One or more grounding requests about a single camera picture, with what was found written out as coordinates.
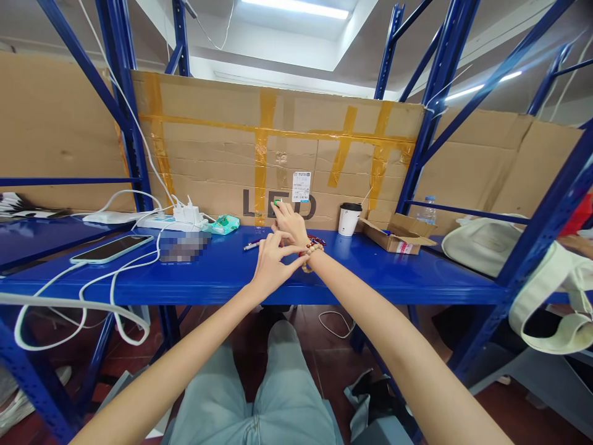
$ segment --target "wrist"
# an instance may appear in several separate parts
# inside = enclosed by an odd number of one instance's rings
[[[303,247],[311,242],[309,240],[309,237],[306,234],[301,235],[300,237],[295,237],[295,241],[296,241],[296,245],[303,246]]]
[[[269,293],[266,292],[264,287],[260,286],[259,283],[255,280],[252,280],[251,282],[243,286],[242,291],[247,295],[249,300],[253,302],[254,307],[269,297]]]

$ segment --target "person's leg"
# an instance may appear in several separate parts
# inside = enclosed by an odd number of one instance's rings
[[[187,386],[170,443],[242,443],[249,428],[248,417],[251,413],[247,412],[243,385],[227,340]]]
[[[253,412],[259,417],[262,444],[335,444],[332,419],[288,321],[278,321],[270,330],[266,375]]]

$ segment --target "fluorescent light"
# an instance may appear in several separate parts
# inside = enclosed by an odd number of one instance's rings
[[[445,98],[445,102],[447,102],[448,100],[457,99],[458,97],[465,96],[466,94],[470,94],[475,91],[481,90],[482,88],[484,88],[484,84],[478,85],[477,87],[470,88],[469,90],[462,91],[461,93],[456,93],[454,95],[447,96]]]
[[[522,73],[523,73],[523,71],[516,71],[514,73],[511,73],[509,75],[506,75],[502,79],[500,79],[500,82],[504,82],[505,80],[509,80],[509,79],[511,79],[513,77],[517,77],[517,76],[521,75]],[[484,84],[478,85],[477,87],[470,88],[469,90],[465,90],[465,91],[461,91],[459,93],[455,93],[454,95],[447,96],[445,98],[445,102],[448,101],[448,100],[451,100],[451,99],[457,99],[458,97],[465,96],[465,95],[470,94],[470,93],[475,93],[476,91],[481,90],[482,88],[484,88]]]
[[[305,12],[307,14],[323,15],[333,19],[346,20],[350,14],[343,9],[336,9],[327,6],[321,6],[313,3],[307,3],[298,0],[243,0],[245,3],[256,4],[260,6],[283,9],[285,11]]]
[[[504,76],[502,79],[500,79],[500,81],[504,82],[505,80],[509,80],[510,78],[517,77],[518,75],[521,75],[522,72],[523,71],[517,71],[512,74],[509,74],[508,76]]]

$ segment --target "beaded bracelet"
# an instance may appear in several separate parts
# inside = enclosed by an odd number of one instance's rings
[[[324,251],[324,250],[325,250],[325,249],[323,249],[323,246],[322,246],[321,244],[319,244],[319,243],[309,243],[309,244],[307,244],[307,246],[305,246],[305,247],[307,248],[307,251],[306,251],[306,252],[301,252],[301,253],[299,253],[299,254],[298,254],[298,256],[299,256],[299,257],[301,257],[302,255],[309,255],[309,256],[311,256],[311,254],[312,254],[313,252],[315,252],[315,250],[317,250],[317,249],[319,249],[319,248],[320,248],[322,251]],[[305,273],[311,273],[311,272],[313,272],[313,270],[312,270],[312,269],[311,269],[309,266],[307,266],[307,263],[303,264],[303,265],[301,266],[301,269],[302,269],[302,270],[303,270],[303,272],[305,272]]]

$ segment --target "knee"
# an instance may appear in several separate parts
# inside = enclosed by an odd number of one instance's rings
[[[279,320],[274,323],[270,330],[268,343],[271,342],[296,342],[298,343],[298,336],[295,328],[286,320]]]

